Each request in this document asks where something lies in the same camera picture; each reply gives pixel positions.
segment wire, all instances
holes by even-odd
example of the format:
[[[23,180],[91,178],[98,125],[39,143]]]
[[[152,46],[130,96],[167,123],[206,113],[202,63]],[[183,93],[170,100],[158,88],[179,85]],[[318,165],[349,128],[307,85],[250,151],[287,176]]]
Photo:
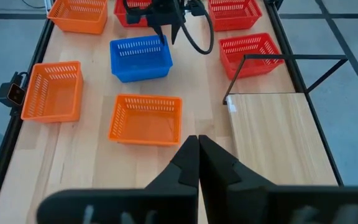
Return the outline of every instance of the wire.
[[[33,8],[33,9],[43,9],[43,8],[45,8],[45,6],[32,6],[32,5],[30,5],[29,3],[25,2],[24,0],[22,0],[22,2],[23,2],[24,4],[26,4],[27,6]]]
[[[180,12],[180,8],[179,8],[179,3],[177,2],[177,0],[173,0],[173,2],[175,3],[175,9],[176,9],[176,12],[177,12],[177,15],[179,17],[179,21],[180,21],[180,26],[181,28],[183,29],[183,32],[185,33],[187,39],[189,40],[190,44],[196,49],[197,52],[203,54],[203,55],[206,55],[206,54],[209,54],[212,52],[212,49],[214,47],[214,29],[213,29],[213,26],[212,26],[212,20],[210,18],[210,16],[208,15],[208,12],[206,11],[203,3],[200,2],[200,0],[195,0],[195,3],[197,3],[197,5],[199,7],[202,7],[204,9],[204,15],[206,17],[206,20],[208,21],[208,24],[209,24],[209,34],[211,36],[211,42],[209,43],[209,48],[207,51],[205,50],[202,50],[197,44],[196,42],[193,40],[193,38],[191,38],[191,35],[189,34],[186,26],[185,26],[185,22],[183,21],[183,18],[182,18],[182,14]]]

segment mesh basket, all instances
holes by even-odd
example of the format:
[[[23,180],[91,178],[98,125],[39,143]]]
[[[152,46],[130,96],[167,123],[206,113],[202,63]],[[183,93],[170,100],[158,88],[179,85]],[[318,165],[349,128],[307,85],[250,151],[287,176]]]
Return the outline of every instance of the mesh basket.
[[[109,139],[129,144],[179,144],[181,106],[178,97],[118,95]]]
[[[157,35],[113,40],[110,53],[111,73],[124,83],[165,77],[172,66],[168,44]]]
[[[255,0],[208,0],[215,31],[250,29],[262,17]]]
[[[83,79],[80,62],[35,64],[21,118],[42,123],[80,118]]]
[[[101,34],[107,8],[107,0],[56,0],[48,19],[63,31]]]
[[[229,79],[233,79],[245,54],[280,54],[267,33],[222,39],[219,41],[219,50]],[[283,62],[282,59],[247,59],[238,78],[269,73]]]

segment wooden tabletop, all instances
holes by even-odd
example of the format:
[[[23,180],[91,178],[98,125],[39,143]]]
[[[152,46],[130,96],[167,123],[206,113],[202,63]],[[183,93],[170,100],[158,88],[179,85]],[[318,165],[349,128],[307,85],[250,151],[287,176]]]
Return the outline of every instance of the wooden tabletop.
[[[337,185],[302,93],[227,98],[239,160],[275,184]]]
[[[250,30],[215,33],[214,50],[197,53],[180,31],[170,46],[173,67],[167,77],[121,83],[111,74],[109,42],[126,37],[154,35],[149,28],[123,28],[112,14],[102,35],[62,32],[54,27],[44,62],[79,60],[84,77],[81,118],[75,123],[23,123],[0,193],[0,223],[35,223],[35,212],[46,196],[72,188],[142,188],[155,178],[180,147],[118,144],[108,140],[116,95],[137,93],[179,96],[183,100],[181,141],[206,134],[233,154],[227,107],[221,100],[229,85],[219,60],[218,40],[268,32],[275,36],[262,0],[263,12]],[[186,26],[205,49],[209,44],[206,19],[186,15]],[[170,26],[163,27],[170,39]],[[267,75],[239,80],[233,92],[294,92],[285,65]],[[200,223],[206,223],[200,201]]]

